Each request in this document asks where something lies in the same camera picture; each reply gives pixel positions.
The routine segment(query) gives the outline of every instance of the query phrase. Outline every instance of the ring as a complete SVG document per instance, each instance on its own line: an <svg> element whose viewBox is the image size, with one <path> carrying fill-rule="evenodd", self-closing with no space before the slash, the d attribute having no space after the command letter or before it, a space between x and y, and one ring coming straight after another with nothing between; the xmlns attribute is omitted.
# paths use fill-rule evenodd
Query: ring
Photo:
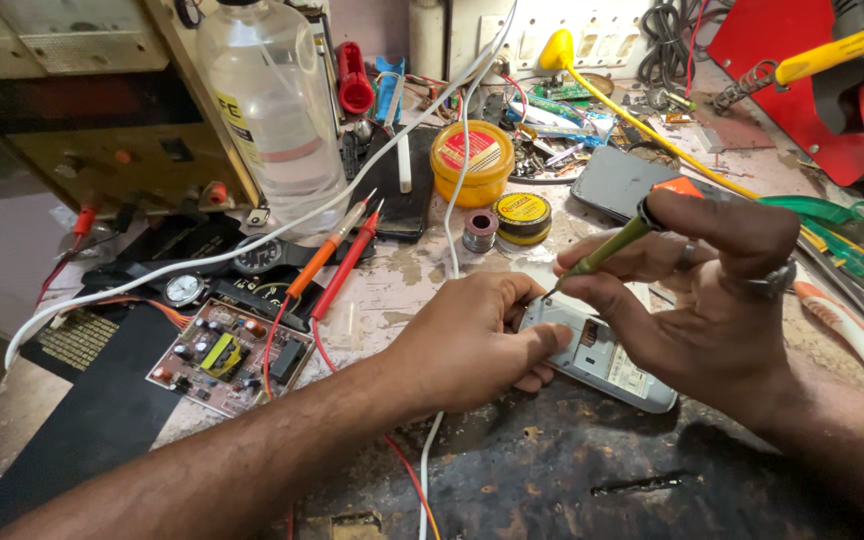
<svg viewBox="0 0 864 540"><path fill-rule="evenodd" d="M722 289L744 300L774 302L786 294L786 289L792 287L795 276L795 259L790 256L785 264L762 278L748 279L722 273L719 284Z"/></svg>
<svg viewBox="0 0 864 540"><path fill-rule="evenodd" d="M698 240L690 238L685 247L681 248L681 253L678 255L678 260L675 261L675 269L679 272L689 272L695 264L692 262L692 256L695 255L695 246L699 244Z"/></svg>

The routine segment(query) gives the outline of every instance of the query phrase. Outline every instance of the plastic bottle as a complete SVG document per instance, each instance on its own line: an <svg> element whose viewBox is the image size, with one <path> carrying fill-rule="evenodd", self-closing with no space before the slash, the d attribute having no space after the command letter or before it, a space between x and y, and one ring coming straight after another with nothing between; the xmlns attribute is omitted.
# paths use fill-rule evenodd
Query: plastic bottle
<svg viewBox="0 0 864 540"><path fill-rule="evenodd" d="M326 73L306 18L270 0L219 0L198 28L198 55L272 216L288 223L346 187ZM349 199L294 228L331 229Z"/></svg>

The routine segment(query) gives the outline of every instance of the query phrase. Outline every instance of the workbench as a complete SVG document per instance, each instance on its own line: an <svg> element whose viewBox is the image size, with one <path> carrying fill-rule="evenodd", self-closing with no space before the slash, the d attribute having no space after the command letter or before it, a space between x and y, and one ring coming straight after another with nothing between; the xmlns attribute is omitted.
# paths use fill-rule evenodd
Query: workbench
<svg viewBox="0 0 864 540"><path fill-rule="evenodd" d="M715 92L726 85L711 62L700 67L698 90ZM630 89L632 81L619 85ZM738 183L763 195L851 203L847 191L796 165L791 152L797 147L757 107L748 101L741 106L753 112L777 148L723 153L720 168L748 173L753 178L738 178ZM676 142L700 161L713 162L702 152L696 124L674 133L661 122L653 124L681 137ZM682 172L698 178L689 169ZM461 246L463 212L456 211L451 234L463 274L547 264L570 243L615 226L570 200L565 185L510 183L507 191L533 191L551 202L550 236L531 249L471 253ZM338 367L384 349L449 277L445 210L436 195L431 227L421 241L379 241L377 256L352 272L337 301L358 303L374 331L363 350L332 351ZM328 277L323 276L318 281L324 284ZM664 302L658 296L653 300ZM848 347L795 296L785 295L784 302L791 354L864 391L864 367ZM327 374L316 352L299 386ZM0 385L0 476L69 387L29 361L14 363ZM183 399L153 446L222 419ZM391 435L415 469L430 425L427 419ZM680 396L667 413L648 414L560 375L538 394L511 390L481 409L446 415L431 451L429 502L442 538L864 537L864 516L804 469L688 396ZM295 516L296 538L302 540L410 538L418 529L419 501L402 464L376 439L342 472L298 501ZM283 536L284 520L270 519L267 537Z"/></svg>

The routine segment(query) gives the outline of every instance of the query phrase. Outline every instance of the black smartphone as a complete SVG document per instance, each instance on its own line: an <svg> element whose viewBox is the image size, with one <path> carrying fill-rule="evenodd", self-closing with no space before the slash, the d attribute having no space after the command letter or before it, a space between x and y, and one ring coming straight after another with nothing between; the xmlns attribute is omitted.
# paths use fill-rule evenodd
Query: black smartphone
<svg viewBox="0 0 864 540"><path fill-rule="evenodd" d="M396 132L404 126L395 126ZM428 224L429 203L432 201L434 175L429 163L432 141L441 128L418 126L409 131L409 166L412 167L412 191L402 193L399 189L399 153L395 148L379 157L365 178L355 187L349 207L364 199L372 190L372 201L385 199L379 214L375 236L378 239L396 239L418 242ZM382 129L375 128L368 145L367 162L389 141ZM363 216L360 223L369 217Z"/></svg>

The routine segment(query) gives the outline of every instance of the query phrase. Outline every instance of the circuit board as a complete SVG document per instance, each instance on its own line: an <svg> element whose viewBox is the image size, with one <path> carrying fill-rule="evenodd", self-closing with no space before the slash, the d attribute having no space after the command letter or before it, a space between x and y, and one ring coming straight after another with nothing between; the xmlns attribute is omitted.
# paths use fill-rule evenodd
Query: circuit board
<svg viewBox="0 0 864 540"><path fill-rule="evenodd" d="M598 89L599 92L604 93L606 96L611 95L613 90L616 88L614 82L602 77L601 75L595 73L581 73L580 75ZM589 101L591 99L596 103L598 102L598 100L593 97L592 92L589 92L584 86L582 86L581 82L573 79L571 75L562 75L561 78L552 77L551 79L540 80L538 84L532 87L531 93L552 101Z"/></svg>
<svg viewBox="0 0 864 540"><path fill-rule="evenodd" d="M146 381L233 418L265 401L262 355L272 321L209 299L155 363ZM312 338L279 325L269 352L271 398L295 385Z"/></svg>
<svg viewBox="0 0 864 540"><path fill-rule="evenodd" d="M545 81L536 84L532 88L532 92L539 97L551 99L552 101L569 101L571 99L589 99L592 97L592 92L586 90L582 84L576 80L567 82Z"/></svg>

